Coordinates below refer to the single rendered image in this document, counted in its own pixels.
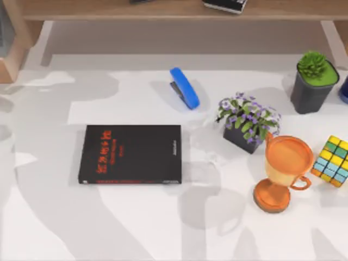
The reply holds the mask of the black and white book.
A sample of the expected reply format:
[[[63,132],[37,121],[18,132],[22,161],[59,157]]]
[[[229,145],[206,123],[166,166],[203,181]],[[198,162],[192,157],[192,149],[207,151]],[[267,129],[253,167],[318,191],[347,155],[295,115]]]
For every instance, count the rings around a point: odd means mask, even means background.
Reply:
[[[208,8],[241,14],[247,0],[202,0],[202,2]]]

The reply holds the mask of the orange trophy cup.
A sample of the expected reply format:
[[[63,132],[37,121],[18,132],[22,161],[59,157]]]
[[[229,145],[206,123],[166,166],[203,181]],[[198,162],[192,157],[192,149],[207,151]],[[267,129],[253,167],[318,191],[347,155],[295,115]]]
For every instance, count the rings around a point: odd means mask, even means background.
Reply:
[[[290,135],[267,133],[265,142],[267,178],[257,183],[253,199],[263,211],[281,213],[290,203],[291,189],[303,191],[312,185],[306,173],[313,166],[314,154],[303,140]]]

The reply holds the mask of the dark blue round object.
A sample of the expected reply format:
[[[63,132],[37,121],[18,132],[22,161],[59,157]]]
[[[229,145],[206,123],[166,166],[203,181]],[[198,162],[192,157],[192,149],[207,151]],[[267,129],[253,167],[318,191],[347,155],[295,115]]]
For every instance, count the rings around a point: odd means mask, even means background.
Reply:
[[[348,76],[345,78],[343,84],[341,85],[338,94],[340,99],[344,103],[348,104]]]

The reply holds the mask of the green plant in grey pot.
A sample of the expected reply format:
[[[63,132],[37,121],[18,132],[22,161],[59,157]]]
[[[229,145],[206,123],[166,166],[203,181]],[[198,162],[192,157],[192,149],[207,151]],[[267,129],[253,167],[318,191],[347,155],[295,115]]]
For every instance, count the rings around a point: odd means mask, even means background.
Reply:
[[[296,65],[295,83],[290,100],[299,114],[316,113],[322,107],[340,75],[326,56],[308,51]]]

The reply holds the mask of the purple flower plant pot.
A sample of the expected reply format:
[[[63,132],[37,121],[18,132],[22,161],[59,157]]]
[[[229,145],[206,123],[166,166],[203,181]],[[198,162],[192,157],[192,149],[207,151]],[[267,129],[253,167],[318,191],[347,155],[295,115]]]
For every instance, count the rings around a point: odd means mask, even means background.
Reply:
[[[279,135],[281,118],[275,108],[260,104],[254,96],[237,92],[220,101],[215,122],[225,119],[223,138],[253,154],[267,134]]]

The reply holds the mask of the wooden shelf unit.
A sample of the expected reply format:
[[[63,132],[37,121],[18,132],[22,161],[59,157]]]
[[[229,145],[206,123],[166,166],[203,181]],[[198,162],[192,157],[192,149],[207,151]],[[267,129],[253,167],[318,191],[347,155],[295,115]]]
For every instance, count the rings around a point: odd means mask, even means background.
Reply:
[[[240,15],[202,0],[0,0],[14,26],[15,74],[26,71],[162,70],[227,66],[232,55],[299,51],[331,21],[348,70],[348,0],[247,0]]]

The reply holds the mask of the blue stapler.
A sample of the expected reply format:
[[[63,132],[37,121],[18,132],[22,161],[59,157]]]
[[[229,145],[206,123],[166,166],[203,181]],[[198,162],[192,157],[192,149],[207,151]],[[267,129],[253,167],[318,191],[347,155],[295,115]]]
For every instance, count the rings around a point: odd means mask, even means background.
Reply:
[[[198,99],[197,93],[195,92],[194,88],[192,87],[182,70],[178,67],[175,67],[172,68],[169,72],[172,77],[170,86],[174,89],[174,91],[189,109],[196,109],[200,105],[200,100]]]

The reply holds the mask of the colourful puzzle cube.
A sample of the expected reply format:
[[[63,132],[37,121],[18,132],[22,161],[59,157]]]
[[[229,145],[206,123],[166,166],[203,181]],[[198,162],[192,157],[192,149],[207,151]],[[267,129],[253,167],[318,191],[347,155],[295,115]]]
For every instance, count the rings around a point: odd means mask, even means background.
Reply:
[[[340,188],[348,180],[348,142],[331,135],[310,172]]]

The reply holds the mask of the black book with red lettering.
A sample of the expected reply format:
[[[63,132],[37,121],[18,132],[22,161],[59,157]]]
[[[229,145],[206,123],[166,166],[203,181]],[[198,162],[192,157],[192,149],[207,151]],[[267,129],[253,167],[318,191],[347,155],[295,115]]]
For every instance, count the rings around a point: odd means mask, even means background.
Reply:
[[[180,125],[88,125],[80,184],[180,184]]]

